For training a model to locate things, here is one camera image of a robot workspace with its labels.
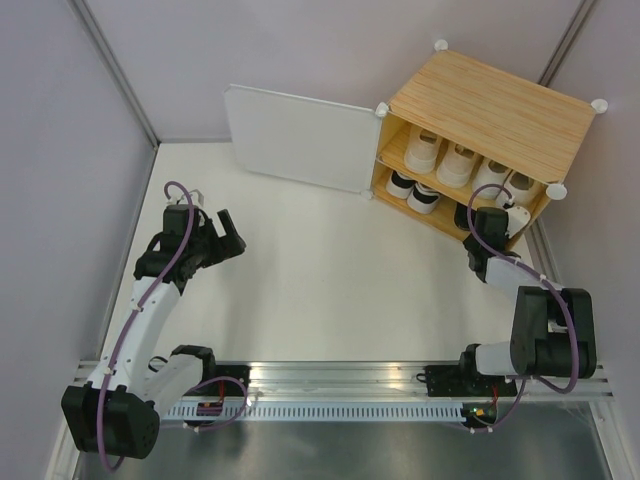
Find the white leather sneaker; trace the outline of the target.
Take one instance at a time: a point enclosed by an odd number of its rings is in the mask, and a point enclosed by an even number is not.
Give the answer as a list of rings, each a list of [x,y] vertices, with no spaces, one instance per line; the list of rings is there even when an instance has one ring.
[[[499,193],[498,187],[489,187],[489,184],[503,185],[511,169],[485,158],[479,166],[472,181],[472,190],[477,191],[482,188],[480,196],[483,198],[495,198]]]
[[[495,199],[498,207],[509,205],[509,199],[514,205],[528,207],[539,195],[542,184],[526,175],[512,171],[506,178],[504,189],[500,191]]]

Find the black and white sneaker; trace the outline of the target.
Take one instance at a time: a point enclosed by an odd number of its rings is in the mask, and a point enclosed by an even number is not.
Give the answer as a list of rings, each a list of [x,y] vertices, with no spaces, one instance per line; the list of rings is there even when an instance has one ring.
[[[408,207],[422,215],[431,214],[441,199],[441,193],[416,182],[406,199]]]

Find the beige lace sneaker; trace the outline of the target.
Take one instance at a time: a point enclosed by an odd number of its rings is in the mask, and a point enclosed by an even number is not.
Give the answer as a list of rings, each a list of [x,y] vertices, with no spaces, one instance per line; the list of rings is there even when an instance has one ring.
[[[442,136],[418,125],[412,125],[404,155],[404,164],[414,173],[430,173],[436,167],[443,143]]]

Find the white translucent cabinet door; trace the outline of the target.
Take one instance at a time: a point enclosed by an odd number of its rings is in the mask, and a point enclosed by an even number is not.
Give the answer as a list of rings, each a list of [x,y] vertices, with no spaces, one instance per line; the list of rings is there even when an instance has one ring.
[[[246,170],[352,193],[370,189],[387,106],[377,109],[231,85],[224,91]]]

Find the black canvas sneaker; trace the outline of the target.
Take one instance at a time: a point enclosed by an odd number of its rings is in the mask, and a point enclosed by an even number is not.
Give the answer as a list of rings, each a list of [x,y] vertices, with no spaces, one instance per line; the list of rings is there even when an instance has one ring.
[[[468,213],[468,206],[457,202],[454,216],[453,216],[454,225],[459,230],[462,230],[465,232],[470,231],[467,213]]]

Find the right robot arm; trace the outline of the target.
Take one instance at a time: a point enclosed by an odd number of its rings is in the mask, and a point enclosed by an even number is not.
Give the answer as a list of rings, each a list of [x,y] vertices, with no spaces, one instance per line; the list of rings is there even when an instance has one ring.
[[[474,346],[474,360],[458,367],[459,388],[478,395],[493,375],[503,375],[533,378],[560,394],[572,392],[597,366],[591,295],[548,280],[507,249],[509,210],[464,211],[469,235],[463,246],[470,270],[514,300],[515,311],[509,341]]]

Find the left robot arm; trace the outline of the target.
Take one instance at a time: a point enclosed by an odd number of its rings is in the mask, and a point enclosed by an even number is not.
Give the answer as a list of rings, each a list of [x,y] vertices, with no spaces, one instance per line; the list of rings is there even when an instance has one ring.
[[[189,280],[242,255],[246,243],[226,210],[217,214],[223,230],[199,207],[165,208],[162,229],[135,263],[129,309],[116,340],[81,386],[66,388],[61,408],[75,447],[103,460],[146,458],[157,441],[162,418],[186,393],[212,393],[218,384],[213,350],[179,345],[164,366],[149,363],[173,309]]]

